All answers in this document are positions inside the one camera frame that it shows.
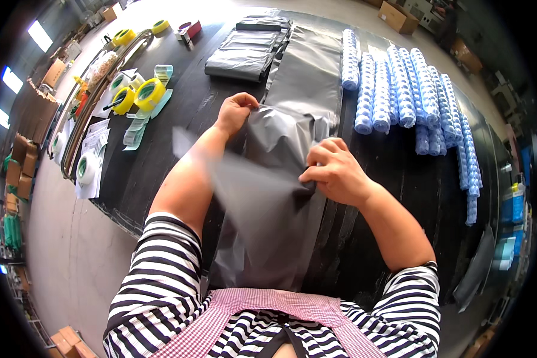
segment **factory floor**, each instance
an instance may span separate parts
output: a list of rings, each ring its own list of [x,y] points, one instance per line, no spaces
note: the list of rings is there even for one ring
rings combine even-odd
[[[412,36],[401,36],[378,18],[378,9],[361,0],[142,0],[131,4],[109,24],[103,23],[81,42],[82,53],[61,80],[57,98],[64,100],[102,45],[104,34],[122,28],[143,30],[161,18],[170,23],[242,12],[236,6],[264,6],[300,11],[364,28],[397,45],[418,47],[429,64],[449,74],[473,101],[501,139],[504,122],[480,77],[464,75],[448,54],[419,27]],[[71,325],[99,356],[109,304],[127,274],[136,241],[108,219],[89,200],[77,199],[74,185],[64,180],[55,162],[44,158],[34,187],[30,218],[26,220],[27,267],[31,295],[47,332]],[[459,357],[487,313],[490,297],[480,296],[462,314],[442,307],[440,357]]]

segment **blue wrapped bundle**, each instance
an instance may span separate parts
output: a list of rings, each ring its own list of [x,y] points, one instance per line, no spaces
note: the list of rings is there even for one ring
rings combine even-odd
[[[433,84],[432,75],[425,63],[424,55],[419,49],[413,48],[410,51],[413,68],[416,71],[418,84],[420,85],[420,96],[425,114],[425,120],[429,129],[436,129],[440,126],[440,108],[437,102],[437,91]]]
[[[436,86],[437,91],[437,102],[440,110],[440,126],[442,128],[442,133],[445,141],[445,147],[451,148],[456,144],[455,141],[455,128],[453,127],[453,122],[451,119],[450,104],[447,100],[447,95],[440,81],[440,76],[437,73],[437,69],[434,66],[428,66],[430,75],[432,76],[432,81]]]
[[[442,128],[437,128],[437,135],[440,139],[440,155],[446,155],[447,154],[447,147],[445,146],[444,141],[444,133],[442,131]]]
[[[428,140],[428,127],[422,124],[416,125],[416,154],[426,155],[430,151]]]
[[[458,142],[458,168],[459,168],[459,188],[467,190],[470,187],[467,175],[467,153],[462,141]]]
[[[465,224],[472,226],[478,219],[478,198],[467,197],[467,220]]]
[[[462,125],[460,124],[459,119],[459,108],[458,103],[455,100],[455,94],[453,92],[453,87],[451,85],[450,76],[448,76],[445,73],[442,73],[440,76],[442,85],[444,86],[445,94],[448,97],[448,102],[450,104],[450,111],[451,111],[451,117],[452,117],[452,124],[453,128],[455,130],[455,141],[463,140],[462,135]]]
[[[468,154],[468,159],[469,159],[469,154],[470,153],[473,153],[473,159],[475,160],[474,163],[472,163],[474,166],[475,166],[475,174],[476,174],[476,177],[477,177],[477,186],[478,188],[483,188],[483,182],[482,182],[482,176],[481,176],[481,173],[479,172],[479,162],[478,162],[478,157],[477,157],[477,154],[475,154],[475,144],[473,143],[473,136],[471,134],[471,127],[470,127],[470,122],[467,120],[467,117],[464,115],[464,114],[461,114],[460,115],[461,118],[462,118],[462,121],[461,121],[461,124],[462,124],[462,134],[463,134],[463,142],[464,142],[464,145],[465,145],[465,150]],[[477,195],[479,196],[479,190],[473,190],[473,193],[477,193]]]
[[[422,96],[420,94],[420,85],[416,78],[416,72],[414,71],[412,64],[412,57],[410,56],[407,49],[401,47],[400,58],[404,62],[406,68],[406,74],[408,75],[408,80],[410,83],[410,89],[412,90],[412,100],[414,103],[414,111],[416,111],[416,124],[427,125],[424,113],[424,107],[422,105]]]
[[[408,73],[396,47],[390,46],[386,52],[396,86],[396,103],[399,113],[398,123],[404,128],[412,128],[416,124],[416,111],[412,103],[412,91],[408,82]]]
[[[428,151],[428,154],[434,155],[434,156],[439,155],[440,150],[441,150],[440,135],[439,135],[440,128],[429,129],[429,130],[430,132],[428,133],[428,139],[430,141],[430,150]]]
[[[374,61],[374,114],[372,125],[378,132],[390,130],[390,82],[385,60]]]
[[[365,52],[360,63],[360,87],[354,130],[360,134],[372,133],[372,115],[374,111],[374,60]]]
[[[356,35],[352,30],[346,29],[342,32],[342,87],[346,90],[358,89],[360,81],[358,57]]]
[[[396,78],[390,70],[390,125],[398,124],[400,115],[398,114],[398,103],[396,101]]]

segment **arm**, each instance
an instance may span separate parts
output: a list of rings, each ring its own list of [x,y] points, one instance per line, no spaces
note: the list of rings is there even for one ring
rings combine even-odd
[[[372,229],[390,270],[435,261],[420,224],[382,185],[364,173],[342,139],[324,139],[311,148],[306,160],[308,169],[299,180],[314,180],[331,200],[356,206]]]
[[[240,130],[251,108],[258,106],[255,97],[245,92],[225,99],[217,121],[195,142],[191,151],[209,158],[222,157],[229,137]],[[171,169],[153,199],[149,214],[169,212],[201,238],[205,214],[213,193],[205,168],[190,153],[184,155]]]

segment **black table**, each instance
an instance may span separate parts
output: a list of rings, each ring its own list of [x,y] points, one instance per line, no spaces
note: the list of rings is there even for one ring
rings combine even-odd
[[[386,50],[388,40],[334,20],[280,11],[295,24],[310,26],[341,36],[352,28],[360,39],[362,51],[372,47]],[[140,235],[152,199],[160,184],[175,165],[172,154],[171,128],[181,126],[202,134],[215,121],[223,100],[246,91],[261,99],[265,83],[252,83],[204,74],[207,58],[234,27],[234,22],[202,23],[203,29],[184,45],[171,32],[154,38],[146,49],[132,56],[124,68],[138,68],[144,78],[153,76],[156,64],[175,68],[167,88],[173,96],[145,130],[136,151],[122,151],[125,130],[131,119],[110,116],[111,132],[105,152],[100,197],[92,202],[124,229]],[[455,148],[445,157],[417,156],[415,131],[393,126],[389,135],[373,132],[363,136],[353,130],[357,93],[345,91],[338,136],[342,137],[362,168],[384,185],[420,222],[436,252],[440,274],[440,304],[451,298],[451,292],[464,275],[477,248],[485,224],[498,230],[499,194],[510,185],[501,181],[498,163],[508,159],[497,135],[470,101],[455,88],[462,111],[473,124],[472,132],[479,158],[483,185],[478,199],[478,221],[467,227],[466,194],[459,189],[458,162]],[[93,118],[92,123],[100,121]],[[241,153],[244,133],[233,139],[228,149]],[[203,229],[203,266],[208,269],[215,253],[224,212],[214,199],[207,212]],[[327,294],[360,303],[365,308],[381,297],[389,272],[374,237],[355,208],[327,201],[320,232],[302,291]]]

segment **yellow tape roll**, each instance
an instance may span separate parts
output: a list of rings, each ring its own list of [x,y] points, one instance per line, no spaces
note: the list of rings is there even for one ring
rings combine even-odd
[[[151,29],[151,31],[155,35],[155,34],[158,34],[158,33],[162,32],[163,30],[165,30],[168,27],[169,27],[169,21],[167,21],[167,20],[159,20],[153,25],[153,28]]]
[[[142,111],[153,111],[165,93],[165,86],[158,78],[151,78],[139,87],[133,101]]]
[[[122,98],[124,98],[122,103],[112,107],[118,115],[124,115],[127,111],[129,111],[129,109],[131,109],[133,101],[136,98],[135,92],[129,87],[122,88],[119,92],[115,94],[115,97],[113,98],[112,102],[121,100]]]
[[[117,37],[117,45],[127,46],[136,36],[136,33],[132,29],[122,30],[121,34]]]

